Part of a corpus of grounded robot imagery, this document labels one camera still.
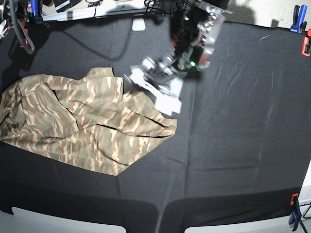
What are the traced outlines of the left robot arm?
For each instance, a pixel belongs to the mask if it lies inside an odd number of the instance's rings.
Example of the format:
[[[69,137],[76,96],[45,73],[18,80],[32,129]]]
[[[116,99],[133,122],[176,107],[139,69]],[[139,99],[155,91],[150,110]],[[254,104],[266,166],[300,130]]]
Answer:
[[[180,113],[184,79],[191,71],[209,67],[225,14],[232,13],[231,5],[230,0],[195,0],[172,37],[169,55],[146,57],[131,67],[129,82],[152,94],[157,110],[169,116]]]

